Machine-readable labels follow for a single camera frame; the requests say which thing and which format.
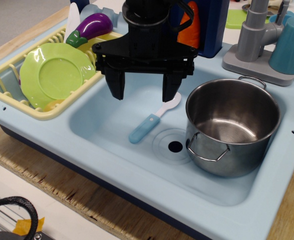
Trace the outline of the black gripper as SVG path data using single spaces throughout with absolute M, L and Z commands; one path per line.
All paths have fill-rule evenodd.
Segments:
M 124 98 L 125 74 L 163 74 L 162 101 L 171 101 L 183 76 L 194 72 L 197 51 L 176 42 L 166 19 L 152 24 L 130 22 L 128 33 L 92 46 L 96 67 L 106 78 L 112 96 Z

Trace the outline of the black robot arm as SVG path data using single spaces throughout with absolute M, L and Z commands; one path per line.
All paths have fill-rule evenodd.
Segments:
M 189 17 L 183 24 L 165 27 L 172 6 L 179 6 Z M 162 74 L 162 100 L 172 100 L 182 79 L 192 75 L 195 48 L 179 43 L 168 31 L 180 32 L 194 19 L 192 9 L 182 0 L 127 0 L 122 15 L 128 33 L 92 46 L 96 68 L 105 75 L 114 98 L 124 97 L 125 74 Z

